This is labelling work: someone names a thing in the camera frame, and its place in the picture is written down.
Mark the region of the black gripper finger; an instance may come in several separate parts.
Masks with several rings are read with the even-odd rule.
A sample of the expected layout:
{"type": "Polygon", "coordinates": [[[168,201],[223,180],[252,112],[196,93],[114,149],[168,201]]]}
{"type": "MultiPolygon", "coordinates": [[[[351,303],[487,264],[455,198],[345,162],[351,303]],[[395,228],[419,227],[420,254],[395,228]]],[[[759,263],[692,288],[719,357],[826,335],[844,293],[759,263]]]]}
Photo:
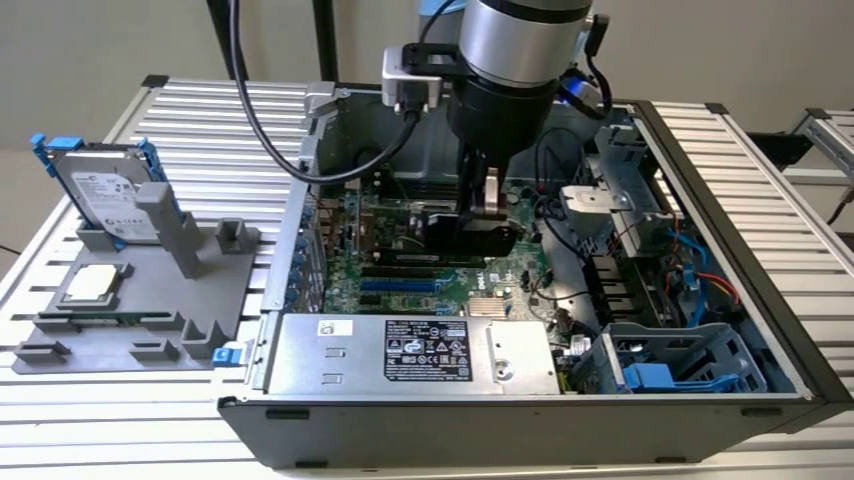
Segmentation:
{"type": "Polygon", "coordinates": [[[472,184],[468,206],[460,210],[459,228],[464,233],[517,235],[519,225],[507,218],[499,170],[487,167],[481,181],[472,184]]]}

